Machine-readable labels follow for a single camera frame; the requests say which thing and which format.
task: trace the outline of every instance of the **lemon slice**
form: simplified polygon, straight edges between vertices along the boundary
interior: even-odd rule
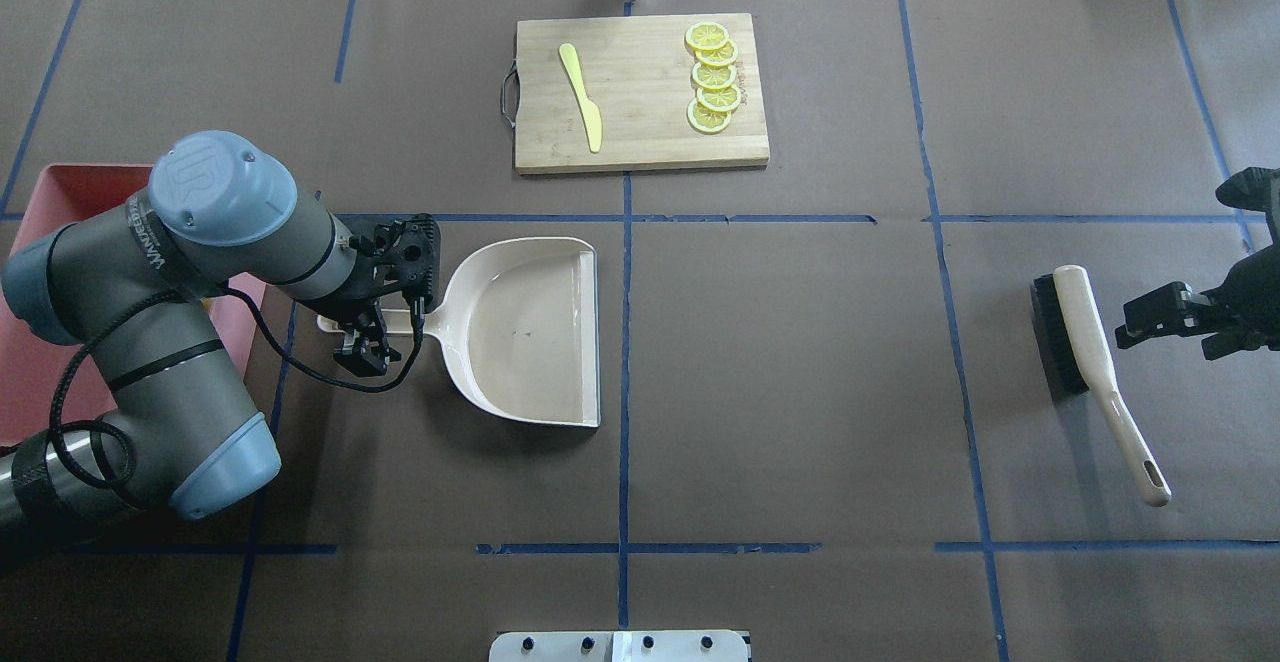
[[[732,111],[736,110],[742,102],[742,91],[740,88],[726,87],[723,90],[698,90],[698,102],[699,105],[707,108],[710,111]]]
[[[731,38],[727,38],[721,47],[712,51],[698,50],[694,52],[698,60],[712,68],[727,68],[737,60],[737,45],[733,44]]]
[[[685,44],[694,47],[694,51],[719,50],[726,41],[728,41],[728,31],[724,29],[723,24],[713,20],[699,20],[685,31]]]
[[[723,90],[737,82],[736,68],[709,68],[700,61],[694,63],[694,83],[704,90]]]
[[[705,134],[716,134],[728,125],[733,119],[730,111],[714,111],[699,105],[698,100],[689,104],[689,124],[694,125],[694,129]]]

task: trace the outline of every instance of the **gray robotic arm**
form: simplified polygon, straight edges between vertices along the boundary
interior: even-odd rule
[[[14,314],[47,342],[87,343],[119,408],[64,425],[55,401],[50,430],[0,457],[0,570],[146,508],[201,519],[275,476],[265,416],[198,302],[228,293],[230,277],[248,271],[338,320],[334,357],[387,374],[399,355],[378,298],[402,293],[417,320],[434,307],[439,232],[426,215],[366,227],[352,233],[238,134],[204,132],[174,143],[124,205],[14,255],[0,278]]]

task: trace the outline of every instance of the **black bristles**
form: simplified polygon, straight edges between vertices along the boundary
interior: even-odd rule
[[[1057,301],[1057,287],[1053,275],[1036,278],[1032,283],[1032,310],[1036,314],[1036,342],[1039,346],[1041,362],[1044,365],[1044,378],[1053,397],[1080,394],[1089,385],[1080,376],[1080,367],[1071,352],[1071,338],[1066,334],[1066,321],[1062,319],[1062,306]]]

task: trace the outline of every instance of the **white brush handle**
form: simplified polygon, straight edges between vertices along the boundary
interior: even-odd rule
[[[1093,300],[1089,273],[1076,265],[1060,266],[1053,270],[1053,288],[1062,307],[1062,320],[1066,323],[1066,334],[1071,339],[1071,352],[1075,355],[1080,376],[1093,391],[1093,397],[1097,398],[1098,407],[1111,426],[1111,435],[1115,437],[1120,453],[1129,465],[1129,474],[1138,485],[1138,494],[1147,505],[1164,507],[1172,493],[1120,396],[1115,362],[1111,361],[1106,330],[1102,328],[1102,318],[1098,316],[1098,305]]]

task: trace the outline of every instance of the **white dustpan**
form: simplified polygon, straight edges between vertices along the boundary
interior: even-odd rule
[[[426,315],[458,391],[481,410],[540,425],[600,425],[595,248],[524,237],[477,248]],[[407,310],[383,310],[412,334]],[[340,333],[317,318],[321,330]]]

